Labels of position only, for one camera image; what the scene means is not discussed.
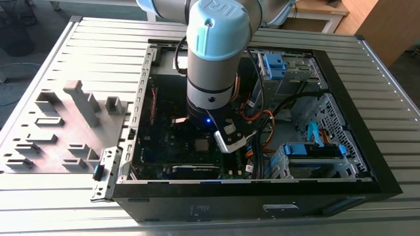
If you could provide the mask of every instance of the slotted aluminum surface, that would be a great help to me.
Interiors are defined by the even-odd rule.
[[[84,18],[70,23],[61,43],[52,49],[42,68],[0,133],[13,128],[14,118],[42,78],[78,78],[97,99],[118,96],[130,101],[140,77],[148,38],[180,40],[185,27],[170,23]],[[0,175],[0,232],[118,235],[288,234],[288,235],[412,235],[420,231],[420,124],[418,110],[369,51],[353,36],[261,30],[250,46],[318,49],[329,58],[372,132],[404,193],[386,202],[364,204],[330,218],[217,222],[156,222],[137,224],[116,203],[90,203],[90,175]],[[68,68],[54,71],[53,68]],[[112,91],[94,91],[106,85]]]

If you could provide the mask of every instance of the gray carpet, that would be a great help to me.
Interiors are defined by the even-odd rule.
[[[53,11],[49,2],[34,0],[34,4],[33,12],[37,16],[38,23],[28,28],[28,32],[36,43],[36,50],[28,56],[17,58],[9,57],[2,50],[0,50],[0,65],[13,62],[41,64],[68,20],[73,15],[125,20],[146,20],[145,13],[141,9],[132,6],[61,2],[61,10]],[[34,74],[32,68],[21,66],[8,67],[1,69],[1,71],[9,77],[9,83],[5,86],[0,86],[0,105],[16,101],[20,98]],[[417,106],[420,106],[420,56],[412,59],[408,54],[404,54],[390,67],[390,72]],[[16,104],[0,107],[0,128],[6,121],[14,105]]]

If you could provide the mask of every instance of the label sticker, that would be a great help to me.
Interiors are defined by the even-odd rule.
[[[246,165],[246,166],[245,166],[245,171],[252,173],[252,171],[253,171],[253,166]]]
[[[246,104],[248,104],[248,106],[250,106],[250,107],[253,107],[253,106],[254,106],[254,103],[253,103],[253,102],[250,102],[250,100],[248,100],[248,101],[246,101]]]

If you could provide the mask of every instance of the blue clip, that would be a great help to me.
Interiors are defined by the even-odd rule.
[[[288,144],[288,149],[290,150],[290,155],[308,155],[306,148],[304,144]]]
[[[341,155],[345,156],[346,155],[346,149],[345,149],[345,146],[342,144],[338,145],[338,149],[340,149]]]
[[[309,125],[308,125],[308,142],[312,140],[312,136],[313,136],[313,140],[314,142],[318,144],[318,146],[322,148],[325,145],[321,141],[321,137],[320,137],[320,129],[317,127],[316,122],[310,121]]]
[[[290,151],[289,145],[284,146],[284,153],[285,153],[285,155],[290,155],[292,151]]]
[[[286,63],[282,60],[280,53],[265,53],[265,66],[270,80],[280,80],[286,73]]]

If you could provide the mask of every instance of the ur logo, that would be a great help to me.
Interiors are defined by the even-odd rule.
[[[209,0],[204,8],[208,8],[212,11],[218,12],[220,15],[230,16],[237,6],[226,3],[221,0]]]

